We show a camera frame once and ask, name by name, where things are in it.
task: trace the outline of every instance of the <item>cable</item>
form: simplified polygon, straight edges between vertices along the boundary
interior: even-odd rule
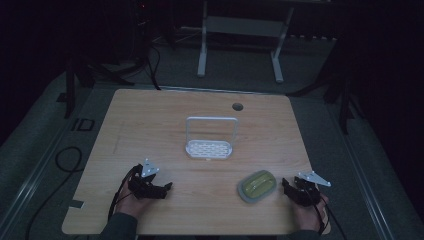
[[[131,174],[132,174],[132,172],[134,171],[134,169],[135,169],[135,167],[133,167],[128,173],[127,173],[127,175],[125,175],[125,177],[124,177],[124,179],[122,179],[122,181],[121,181],[121,185],[119,186],[119,188],[118,188],[118,191],[115,193],[115,195],[113,196],[113,200],[112,200],[112,203],[110,204],[110,207],[109,207],[109,213],[108,213],[108,215],[107,215],[107,220],[109,221],[110,220],[110,218],[112,217],[112,215],[113,215],[113,212],[115,211],[115,206],[116,206],[116,203],[118,202],[118,201],[121,201],[122,199],[124,199],[125,197],[128,197],[129,195],[127,195],[127,196],[125,196],[125,197],[123,197],[123,198],[121,198],[121,199],[119,199],[118,200],[118,197],[119,197],[119,194],[121,193],[121,190],[122,190],[122,188],[124,187],[124,184],[125,184],[125,182],[128,180],[128,178],[129,177],[131,177]]]
[[[192,34],[184,34],[184,35],[187,35],[187,36],[185,36],[185,37],[182,37],[182,38],[180,38],[180,39],[175,40],[175,43],[179,43],[179,42],[182,42],[182,41],[184,41],[184,40],[187,40],[187,39],[193,38],[193,37],[195,37],[195,36],[197,36],[197,35],[200,35],[200,33],[202,33],[202,31],[196,31],[195,33],[192,33]],[[160,39],[162,39],[162,37],[157,37],[157,38],[155,38],[154,40],[152,40],[152,42],[153,42],[154,44],[167,44],[167,43],[161,43],[161,42],[158,42],[158,40],[160,40]]]
[[[321,213],[319,212],[317,206],[313,203],[314,201],[312,200],[311,194],[309,193],[309,191],[306,188],[303,188],[303,191],[306,192],[306,194],[309,197],[309,200],[311,200],[311,205],[314,207],[315,211],[317,212],[317,215],[318,215],[317,217],[318,217],[318,220],[320,222],[318,233],[319,233],[319,235],[321,235],[324,232],[325,228],[327,227],[329,219],[327,221],[327,224],[324,225],[324,222],[322,221],[323,219],[322,219]]]
[[[158,70],[158,66],[159,66],[159,62],[160,62],[160,52],[159,50],[157,50],[155,47],[151,46],[151,48],[153,50],[155,50],[158,54],[158,61],[156,62],[156,65],[154,67],[154,69],[152,68],[152,64],[150,62],[149,57],[147,57],[147,64],[149,65],[149,69],[150,69],[150,75],[146,72],[147,76],[150,77],[150,79],[152,80],[153,86],[155,86],[156,90],[161,90],[157,81],[156,81],[156,71]]]
[[[77,163],[75,164],[75,166],[71,169],[71,170],[68,170],[68,169],[66,169],[66,168],[64,168],[64,167],[62,167],[61,165],[60,165],[60,163],[59,163],[59,157],[60,157],[60,155],[63,153],[63,152],[65,152],[65,151],[67,151],[67,150],[71,150],[71,149],[73,149],[73,150],[76,150],[77,152],[78,152],[78,159],[77,159]],[[64,148],[64,149],[62,149],[62,150],[60,150],[57,154],[56,154],[56,157],[55,157],[55,163],[56,163],[56,166],[61,170],[61,171],[64,171],[64,172],[67,172],[67,173],[69,173],[69,175],[62,181],[62,183],[58,186],[58,187],[56,187],[56,189],[44,200],[44,202],[41,204],[41,206],[37,209],[37,211],[34,213],[34,215],[32,216],[32,218],[31,218],[31,220],[29,221],[29,223],[28,223],[28,227],[27,227],[27,229],[26,229],[26,232],[25,232],[25,239],[26,240],[29,240],[29,234],[30,234],[30,232],[31,232],[31,227],[32,227],[32,224],[34,223],[34,221],[35,221],[35,219],[37,218],[37,216],[38,216],[38,214],[41,212],[41,210],[44,208],[44,206],[47,204],[47,202],[56,194],[56,192],[57,191],[59,191],[59,189],[63,186],[63,185],[65,185],[65,183],[69,180],[69,178],[70,177],[72,177],[72,175],[74,174],[74,173],[77,173],[77,172],[81,172],[81,171],[84,171],[84,168],[80,168],[80,169],[77,169],[78,168],[78,166],[80,165],[80,163],[81,163],[81,161],[82,161],[82,152],[81,152],[81,150],[79,149],[79,148],[77,148],[77,147],[74,147],[74,146],[71,146],[71,147],[67,147],[67,148]]]
[[[139,74],[139,73],[141,73],[143,70],[144,70],[144,69],[140,69],[139,71],[137,71],[137,72],[135,72],[135,73],[133,73],[133,74],[131,74],[131,75],[125,76],[125,77],[124,77],[124,79],[125,79],[125,80],[128,80],[128,79],[130,79],[130,78],[132,78],[132,77],[134,77],[134,76],[138,75],[138,74]]]
[[[325,205],[324,207],[327,207],[327,202],[321,197],[321,199],[324,201]],[[328,224],[330,223],[330,214],[327,214],[327,223],[324,226],[324,229],[328,227]]]
[[[344,233],[344,231],[343,231],[343,229],[342,229],[341,225],[339,224],[339,221],[337,221],[337,219],[336,219],[336,217],[334,216],[333,212],[331,211],[330,207],[328,207],[327,202],[326,202],[324,199],[322,199],[322,200],[323,200],[323,201],[324,201],[324,203],[325,203],[325,208],[328,210],[328,213],[331,215],[331,217],[333,217],[334,222],[336,223],[337,227],[339,228],[340,233],[341,233],[341,234],[342,234],[342,236],[343,236],[343,239],[347,240],[346,234]]]
[[[119,199],[118,201],[116,201],[115,205],[118,204],[120,201],[124,200],[126,197],[128,197],[129,195],[133,194],[132,192],[128,193],[127,195],[123,196],[121,199]]]

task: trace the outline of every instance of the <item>tabletop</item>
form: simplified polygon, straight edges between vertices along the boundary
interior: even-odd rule
[[[188,117],[238,120],[227,159],[191,158],[186,146]],[[220,123],[193,124],[193,138],[231,138]],[[116,91],[88,159],[62,230],[98,234],[107,223],[114,193],[125,174],[148,158],[159,173],[153,184],[173,182],[166,199],[143,213],[138,234],[280,235],[296,230],[281,179],[293,181],[311,171],[290,100],[281,95],[152,91]],[[243,201],[238,183],[260,170],[277,179],[277,190],[256,203]]]

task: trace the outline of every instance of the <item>white stand leg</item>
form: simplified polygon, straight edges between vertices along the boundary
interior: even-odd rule
[[[274,51],[271,52],[272,67],[274,68],[275,81],[277,83],[282,83],[284,81],[283,73],[281,72],[280,60],[278,59],[278,57],[280,56],[281,48],[283,47],[284,39],[286,38],[288,26],[290,24],[290,20],[293,15],[293,11],[294,11],[294,8],[289,9],[286,22],[281,27],[280,36],[278,39],[278,46]]]
[[[206,72],[206,57],[208,49],[206,46],[206,21],[207,21],[207,2],[203,1],[203,22],[202,22],[202,47],[200,49],[199,66],[197,76],[204,77]]]

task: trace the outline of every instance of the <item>white basket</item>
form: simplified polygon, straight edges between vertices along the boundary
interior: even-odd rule
[[[190,121],[209,120],[209,121],[233,121],[234,128],[231,142],[216,140],[191,140],[190,139]],[[186,151],[192,158],[202,159],[227,159],[233,152],[233,142],[237,134],[238,120],[233,117],[188,117],[186,120]]]

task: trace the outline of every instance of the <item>metal stand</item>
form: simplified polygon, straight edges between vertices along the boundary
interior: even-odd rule
[[[91,76],[91,70],[88,68],[88,66],[114,82],[122,85],[134,85],[134,83],[122,79],[116,73],[109,71],[107,68],[103,67],[101,64],[95,62],[91,58],[84,55],[73,54],[69,57],[66,63],[66,93],[63,97],[61,97],[62,99],[59,100],[66,102],[66,119],[71,116],[72,111],[75,108],[75,75],[78,77],[83,87],[93,87],[95,83],[95,80]],[[142,66],[143,64],[137,63],[131,69],[138,69]]]
[[[286,33],[293,15],[293,11],[293,7],[289,8],[285,22],[217,17],[208,16],[207,1],[203,1],[202,47],[200,49],[197,76],[204,77],[206,72],[207,33],[220,32],[263,37],[278,37],[279,40],[277,48],[271,52],[271,61],[274,68],[276,82],[283,82],[283,74],[278,57],[280,55],[284,39],[286,38]]]

